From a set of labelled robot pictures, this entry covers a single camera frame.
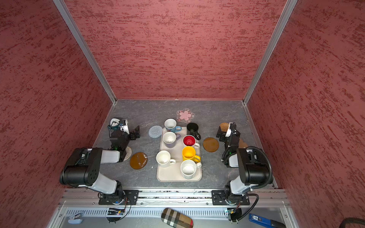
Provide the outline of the red interior mug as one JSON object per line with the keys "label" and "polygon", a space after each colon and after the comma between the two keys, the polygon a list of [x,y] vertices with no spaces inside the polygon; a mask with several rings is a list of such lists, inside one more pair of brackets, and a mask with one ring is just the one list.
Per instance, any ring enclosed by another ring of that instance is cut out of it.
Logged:
{"label": "red interior mug", "polygon": [[198,147],[200,148],[200,144],[197,142],[196,138],[192,135],[186,135],[182,142],[185,146]]}

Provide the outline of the white mug front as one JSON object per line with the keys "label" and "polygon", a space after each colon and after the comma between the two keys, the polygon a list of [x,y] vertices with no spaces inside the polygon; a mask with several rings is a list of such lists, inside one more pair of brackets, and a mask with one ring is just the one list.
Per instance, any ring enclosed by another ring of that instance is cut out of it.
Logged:
{"label": "white mug front", "polygon": [[192,160],[183,161],[180,167],[182,176],[188,180],[192,179],[195,176],[198,168],[201,168],[201,166],[201,162],[196,163]]}

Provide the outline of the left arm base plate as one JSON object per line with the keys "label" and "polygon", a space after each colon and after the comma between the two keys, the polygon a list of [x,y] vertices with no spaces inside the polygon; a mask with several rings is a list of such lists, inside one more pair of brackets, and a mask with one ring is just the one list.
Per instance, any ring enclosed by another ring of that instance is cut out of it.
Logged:
{"label": "left arm base plate", "polygon": [[113,194],[103,194],[99,193],[99,205],[136,205],[137,199],[139,195],[139,190],[123,190],[122,196],[118,195],[117,193]]}

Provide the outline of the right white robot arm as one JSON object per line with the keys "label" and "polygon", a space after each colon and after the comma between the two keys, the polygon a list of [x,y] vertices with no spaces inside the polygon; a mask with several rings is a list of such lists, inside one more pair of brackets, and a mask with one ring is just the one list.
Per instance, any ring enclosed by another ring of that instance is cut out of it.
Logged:
{"label": "right white robot arm", "polygon": [[273,182],[272,165],[262,149],[241,140],[234,122],[220,124],[216,137],[224,142],[222,163],[228,168],[237,168],[239,175],[227,182],[223,191],[212,191],[213,204],[247,205],[250,191]]}

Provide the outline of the cork coaster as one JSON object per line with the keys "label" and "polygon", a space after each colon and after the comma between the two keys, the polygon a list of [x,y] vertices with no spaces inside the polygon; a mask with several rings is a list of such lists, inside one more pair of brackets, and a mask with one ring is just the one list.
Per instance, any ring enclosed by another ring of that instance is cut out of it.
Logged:
{"label": "cork coaster", "polygon": [[244,142],[241,138],[239,140],[239,148],[247,148],[248,144],[246,142]]}

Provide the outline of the brown wooden coaster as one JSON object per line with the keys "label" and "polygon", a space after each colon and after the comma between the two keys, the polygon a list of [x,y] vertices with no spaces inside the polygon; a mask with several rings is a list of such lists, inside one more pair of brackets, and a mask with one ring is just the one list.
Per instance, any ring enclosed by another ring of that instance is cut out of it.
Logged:
{"label": "brown wooden coaster", "polygon": [[219,142],[215,138],[208,137],[203,141],[203,147],[205,151],[213,153],[219,149]]}

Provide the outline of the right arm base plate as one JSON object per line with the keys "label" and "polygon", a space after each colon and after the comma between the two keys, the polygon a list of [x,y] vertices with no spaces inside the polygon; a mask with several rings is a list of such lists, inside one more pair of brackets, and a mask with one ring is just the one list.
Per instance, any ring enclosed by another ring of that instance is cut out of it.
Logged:
{"label": "right arm base plate", "polygon": [[247,196],[235,195],[231,193],[227,193],[224,190],[213,190],[212,194],[212,202],[213,205],[227,205],[227,206],[248,206],[250,205],[250,200]]}

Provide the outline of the white patterned round coaster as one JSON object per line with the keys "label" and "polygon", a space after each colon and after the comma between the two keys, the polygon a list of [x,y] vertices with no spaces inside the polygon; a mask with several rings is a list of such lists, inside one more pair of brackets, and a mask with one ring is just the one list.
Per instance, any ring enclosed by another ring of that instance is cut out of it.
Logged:
{"label": "white patterned round coaster", "polygon": [[132,155],[132,149],[128,146],[126,147],[125,149],[125,157],[124,157],[124,160],[128,160]]}

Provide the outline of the plaid glasses case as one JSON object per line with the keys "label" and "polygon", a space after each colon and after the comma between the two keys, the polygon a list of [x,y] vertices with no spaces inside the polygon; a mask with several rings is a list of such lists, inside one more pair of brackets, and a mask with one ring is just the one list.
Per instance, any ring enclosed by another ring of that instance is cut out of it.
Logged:
{"label": "plaid glasses case", "polygon": [[162,222],[173,228],[193,228],[194,222],[190,217],[187,217],[178,211],[166,208],[161,214]]}

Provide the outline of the dark glossy brown coaster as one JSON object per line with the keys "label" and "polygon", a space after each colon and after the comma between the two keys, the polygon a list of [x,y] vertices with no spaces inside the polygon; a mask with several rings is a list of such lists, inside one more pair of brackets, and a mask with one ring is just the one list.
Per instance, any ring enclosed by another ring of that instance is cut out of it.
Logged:
{"label": "dark glossy brown coaster", "polygon": [[135,170],[140,170],[146,166],[148,157],[143,152],[135,153],[130,158],[130,166]]}

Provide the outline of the lavender mug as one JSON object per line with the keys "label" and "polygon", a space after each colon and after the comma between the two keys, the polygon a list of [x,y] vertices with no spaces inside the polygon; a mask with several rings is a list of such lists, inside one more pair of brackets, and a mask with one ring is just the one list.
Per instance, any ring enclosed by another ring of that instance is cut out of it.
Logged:
{"label": "lavender mug", "polygon": [[167,132],[163,135],[162,140],[167,148],[173,148],[176,145],[177,140],[181,137],[180,134],[173,132]]}

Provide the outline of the pink flower coaster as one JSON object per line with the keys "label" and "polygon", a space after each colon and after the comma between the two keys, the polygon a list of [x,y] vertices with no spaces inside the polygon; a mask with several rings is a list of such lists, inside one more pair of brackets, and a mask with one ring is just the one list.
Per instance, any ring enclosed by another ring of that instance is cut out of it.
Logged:
{"label": "pink flower coaster", "polygon": [[176,120],[178,122],[183,122],[185,124],[189,124],[192,122],[193,118],[195,118],[195,113],[192,112],[189,108],[185,108],[183,110],[178,110],[176,112]]}

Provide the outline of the yellow mug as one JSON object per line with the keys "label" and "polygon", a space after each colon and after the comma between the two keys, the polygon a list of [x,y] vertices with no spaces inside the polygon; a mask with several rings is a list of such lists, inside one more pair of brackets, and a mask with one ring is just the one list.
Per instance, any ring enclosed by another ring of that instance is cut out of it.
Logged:
{"label": "yellow mug", "polygon": [[196,154],[196,150],[192,146],[186,146],[182,150],[183,160],[191,160],[195,163],[201,162],[200,156]]}

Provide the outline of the aluminium rail frame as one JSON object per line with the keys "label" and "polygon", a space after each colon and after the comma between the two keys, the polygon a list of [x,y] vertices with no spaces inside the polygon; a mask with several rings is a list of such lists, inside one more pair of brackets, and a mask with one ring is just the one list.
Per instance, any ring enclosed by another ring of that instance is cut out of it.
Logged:
{"label": "aluminium rail frame", "polygon": [[[218,189],[162,189],[140,188],[126,189],[139,190],[136,205],[99,205],[97,192],[85,189],[65,189],[64,194],[47,227],[60,228],[66,223],[67,218],[83,212],[82,219],[107,218],[111,208],[118,209],[120,218],[158,218],[163,209],[172,208],[192,219],[228,220],[229,208],[236,206],[213,205],[211,191]],[[260,208],[268,212],[277,212],[279,219],[288,228],[297,228],[299,224],[294,215],[291,203],[284,189],[260,189],[250,192],[248,198],[250,205],[243,206],[245,212],[259,196],[255,210]]]}

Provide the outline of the grey round coaster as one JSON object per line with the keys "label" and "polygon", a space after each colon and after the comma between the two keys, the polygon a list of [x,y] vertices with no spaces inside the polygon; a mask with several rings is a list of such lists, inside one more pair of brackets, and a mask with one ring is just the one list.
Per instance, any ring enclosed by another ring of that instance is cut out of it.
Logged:
{"label": "grey round coaster", "polygon": [[148,135],[151,137],[151,138],[159,138],[163,133],[163,128],[161,126],[158,126],[158,125],[155,125],[155,126],[152,126],[149,131],[148,131]]}

